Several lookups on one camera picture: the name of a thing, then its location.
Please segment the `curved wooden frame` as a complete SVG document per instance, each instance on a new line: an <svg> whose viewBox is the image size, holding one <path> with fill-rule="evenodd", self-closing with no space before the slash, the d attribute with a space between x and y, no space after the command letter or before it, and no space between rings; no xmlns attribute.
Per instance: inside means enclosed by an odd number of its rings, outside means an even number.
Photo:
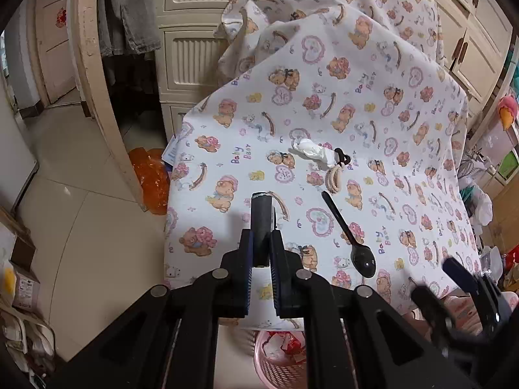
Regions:
<svg viewBox="0 0 519 389"><path fill-rule="evenodd" d="M67 31L82 107L96 120L110 156L138 206L143 192L117 125L99 49L97 0L67 0Z"/></svg>

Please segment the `grey hanging jeans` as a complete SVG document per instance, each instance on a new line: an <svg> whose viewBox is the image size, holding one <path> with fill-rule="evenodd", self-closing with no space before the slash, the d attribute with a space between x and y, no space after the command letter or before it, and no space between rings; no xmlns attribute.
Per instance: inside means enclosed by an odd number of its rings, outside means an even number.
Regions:
<svg viewBox="0 0 519 389"><path fill-rule="evenodd" d="M99 50L103 57L158 50L155 0L97 0Z"/></svg>

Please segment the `orange plastic bag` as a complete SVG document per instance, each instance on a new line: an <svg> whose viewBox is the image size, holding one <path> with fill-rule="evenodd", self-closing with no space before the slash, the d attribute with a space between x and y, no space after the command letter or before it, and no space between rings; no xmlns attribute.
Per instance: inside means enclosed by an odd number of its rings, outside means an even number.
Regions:
<svg viewBox="0 0 519 389"><path fill-rule="evenodd" d="M153 214L166 215L170 178L162 160L163 150L136 147L128 152L136 177L142 187L142 200Z"/></svg>

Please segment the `crumpled white tissue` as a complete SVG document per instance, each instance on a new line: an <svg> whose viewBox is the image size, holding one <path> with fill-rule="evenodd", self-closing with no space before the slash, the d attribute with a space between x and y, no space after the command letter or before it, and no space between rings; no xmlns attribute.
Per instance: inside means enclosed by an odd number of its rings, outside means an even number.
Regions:
<svg viewBox="0 0 519 389"><path fill-rule="evenodd" d="M295 141L292 144L292 149L328 169L332 169L339 162L338 154L334 150L320 146L311 139L302 138L299 141Z"/></svg>

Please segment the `white tissue in basket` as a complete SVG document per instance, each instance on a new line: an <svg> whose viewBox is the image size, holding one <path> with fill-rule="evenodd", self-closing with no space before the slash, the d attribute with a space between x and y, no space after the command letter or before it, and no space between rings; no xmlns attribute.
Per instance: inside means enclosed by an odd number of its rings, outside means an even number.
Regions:
<svg viewBox="0 0 519 389"><path fill-rule="evenodd" d="M261 343L260 352L270 363L287 363L289 357L283 350L284 342L284 334L268 333L267 339Z"/></svg>

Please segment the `dark grey cylindrical tube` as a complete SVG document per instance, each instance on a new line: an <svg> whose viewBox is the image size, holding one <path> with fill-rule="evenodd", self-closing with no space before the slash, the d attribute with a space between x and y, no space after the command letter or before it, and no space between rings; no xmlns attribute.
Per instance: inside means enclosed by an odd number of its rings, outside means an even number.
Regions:
<svg viewBox="0 0 519 389"><path fill-rule="evenodd" d="M252 194L251 231L252 254L255 268L268 267L270 263L271 234L275 228L273 196L267 192Z"/></svg>

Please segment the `pink plastic trash basket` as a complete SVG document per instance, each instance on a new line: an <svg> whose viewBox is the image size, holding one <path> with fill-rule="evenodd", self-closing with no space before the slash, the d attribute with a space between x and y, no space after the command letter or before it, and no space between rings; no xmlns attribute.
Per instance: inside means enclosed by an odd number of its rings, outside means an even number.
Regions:
<svg viewBox="0 0 519 389"><path fill-rule="evenodd" d="M267 388L307 388L307 356L302 331L259 331L254 368Z"/></svg>

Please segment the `bear print table cloth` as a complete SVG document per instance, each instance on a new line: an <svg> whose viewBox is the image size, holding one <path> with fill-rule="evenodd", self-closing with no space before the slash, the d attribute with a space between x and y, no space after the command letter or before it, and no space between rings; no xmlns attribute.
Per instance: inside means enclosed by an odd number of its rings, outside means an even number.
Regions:
<svg viewBox="0 0 519 389"><path fill-rule="evenodd" d="M434 0L230 0L219 30L224 83L168 146L169 287L237 249L257 192L304 268L352 289L365 279L329 192L398 312L413 284L455 289L445 258L480 271L456 177L467 97L442 64Z"/></svg>

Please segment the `cream panelled cabinet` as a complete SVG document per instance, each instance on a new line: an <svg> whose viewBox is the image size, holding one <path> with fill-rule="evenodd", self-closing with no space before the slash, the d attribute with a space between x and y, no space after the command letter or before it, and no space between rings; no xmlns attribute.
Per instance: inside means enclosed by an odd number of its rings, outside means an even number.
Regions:
<svg viewBox="0 0 519 389"><path fill-rule="evenodd" d="M214 32L229 0L155 0L161 48L155 55L167 139L183 116L218 86L217 62L227 47Z"/></svg>

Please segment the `red wrapper in basket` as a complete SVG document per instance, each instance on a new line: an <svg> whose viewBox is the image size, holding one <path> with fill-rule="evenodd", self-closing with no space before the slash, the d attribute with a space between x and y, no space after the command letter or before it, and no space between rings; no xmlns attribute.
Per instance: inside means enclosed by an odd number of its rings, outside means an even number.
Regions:
<svg viewBox="0 0 519 389"><path fill-rule="evenodd" d="M302 331L278 331L269 333L281 333L285 335L283 350L287 356L296 360L297 357L306 356L305 334Z"/></svg>

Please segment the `black plastic spoon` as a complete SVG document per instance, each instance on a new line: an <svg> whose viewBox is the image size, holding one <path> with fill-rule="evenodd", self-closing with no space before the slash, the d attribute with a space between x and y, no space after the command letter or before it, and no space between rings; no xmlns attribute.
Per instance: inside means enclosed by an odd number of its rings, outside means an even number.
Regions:
<svg viewBox="0 0 519 389"><path fill-rule="evenodd" d="M346 235L346 239L349 240L352 249L351 249L351 262L356 270L365 278L372 278L375 275L377 269L376 259L374 257L373 252L370 247L359 243L356 240L353 232L346 224L346 221L343 219L340 210L335 205L332 196L327 191L322 191L321 196L325 201L325 204L331 211L332 215L337 220L339 226L343 234Z"/></svg>

